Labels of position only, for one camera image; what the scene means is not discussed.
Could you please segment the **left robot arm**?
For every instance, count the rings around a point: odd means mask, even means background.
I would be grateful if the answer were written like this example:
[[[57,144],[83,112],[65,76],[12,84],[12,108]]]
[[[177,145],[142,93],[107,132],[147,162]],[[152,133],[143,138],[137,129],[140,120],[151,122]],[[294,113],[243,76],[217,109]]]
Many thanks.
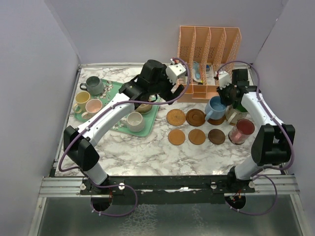
[[[139,105],[148,104],[150,96],[160,97],[162,104],[172,104],[184,95],[187,87],[173,90],[177,80],[189,76],[189,66],[173,58],[170,65],[154,59],[144,63],[140,74],[124,83],[114,98],[96,115],[78,128],[68,126],[63,132],[63,157],[68,156],[91,181],[92,189],[103,194],[108,190],[108,174],[99,163],[95,146],[105,133]]]

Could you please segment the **green floral mug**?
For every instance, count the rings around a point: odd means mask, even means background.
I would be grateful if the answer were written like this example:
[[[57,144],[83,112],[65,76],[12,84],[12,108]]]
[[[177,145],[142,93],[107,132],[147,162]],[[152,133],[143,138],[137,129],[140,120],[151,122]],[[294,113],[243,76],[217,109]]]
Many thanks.
[[[235,125],[238,120],[246,118],[247,114],[248,111],[242,105],[238,105],[236,108],[230,105],[225,112],[225,120],[228,124]]]

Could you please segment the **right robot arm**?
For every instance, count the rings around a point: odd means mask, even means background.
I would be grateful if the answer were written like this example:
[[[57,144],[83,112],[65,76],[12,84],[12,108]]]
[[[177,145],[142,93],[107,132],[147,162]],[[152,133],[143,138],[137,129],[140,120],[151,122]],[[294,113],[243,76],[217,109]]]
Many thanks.
[[[294,159],[293,125],[285,124],[270,110],[257,86],[234,85],[226,71],[218,72],[215,79],[219,83],[217,92],[221,103],[234,107],[242,105],[258,128],[251,157],[231,169],[234,176],[226,180],[227,189],[238,192],[243,188],[244,180],[249,180],[264,169],[278,170],[282,163],[290,167]]]

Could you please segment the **grooved brown wooden coaster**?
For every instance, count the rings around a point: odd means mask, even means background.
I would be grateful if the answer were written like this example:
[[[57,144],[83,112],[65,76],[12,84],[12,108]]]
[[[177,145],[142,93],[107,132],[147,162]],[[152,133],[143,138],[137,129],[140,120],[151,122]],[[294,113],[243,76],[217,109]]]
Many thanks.
[[[199,127],[205,123],[205,113],[200,109],[191,109],[186,114],[189,125]]]

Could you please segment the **pink red mug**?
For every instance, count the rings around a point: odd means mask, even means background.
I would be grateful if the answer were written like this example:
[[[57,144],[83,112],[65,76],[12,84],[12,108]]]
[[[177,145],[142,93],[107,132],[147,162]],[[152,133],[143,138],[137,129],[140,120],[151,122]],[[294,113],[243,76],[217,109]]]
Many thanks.
[[[240,119],[229,132],[228,137],[235,145],[243,144],[247,138],[255,131],[254,123],[248,119]]]

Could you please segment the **light blue mug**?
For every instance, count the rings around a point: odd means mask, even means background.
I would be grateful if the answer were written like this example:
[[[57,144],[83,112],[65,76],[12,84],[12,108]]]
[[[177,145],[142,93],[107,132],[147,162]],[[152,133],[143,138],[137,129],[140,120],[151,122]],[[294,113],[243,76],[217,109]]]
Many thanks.
[[[205,107],[205,120],[209,119],[218,120],[225,115],[226,106],[221,103],[219,96],[212,97]]]

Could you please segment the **woven rattan coaster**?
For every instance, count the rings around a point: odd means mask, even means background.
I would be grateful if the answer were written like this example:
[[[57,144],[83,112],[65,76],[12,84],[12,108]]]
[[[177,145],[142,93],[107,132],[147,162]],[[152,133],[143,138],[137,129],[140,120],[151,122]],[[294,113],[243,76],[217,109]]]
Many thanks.
[[[180,126],[185,123],[186,115],[180,109],[172,109],[166,115],[167,122],[173,126]]]

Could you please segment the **light orange wooden coaster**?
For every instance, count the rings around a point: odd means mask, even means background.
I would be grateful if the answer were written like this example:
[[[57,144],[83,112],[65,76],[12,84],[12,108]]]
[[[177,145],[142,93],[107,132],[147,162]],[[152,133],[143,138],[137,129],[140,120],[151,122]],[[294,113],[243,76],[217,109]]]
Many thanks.
[[[174,129],[171,130],[168,134],[168,140],[173,145],[181,145],[184,143],[186,136],[182,130]]]

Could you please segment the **dark grey mug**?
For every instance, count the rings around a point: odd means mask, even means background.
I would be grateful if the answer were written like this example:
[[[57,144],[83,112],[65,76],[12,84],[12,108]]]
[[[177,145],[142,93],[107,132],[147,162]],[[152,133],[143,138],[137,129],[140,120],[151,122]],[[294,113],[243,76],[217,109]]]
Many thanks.
[[[81,90],[87,91],[90,95],[100,95],[103,93],[104,84],[97,76],[89,77],[85,83],[79,85]]]

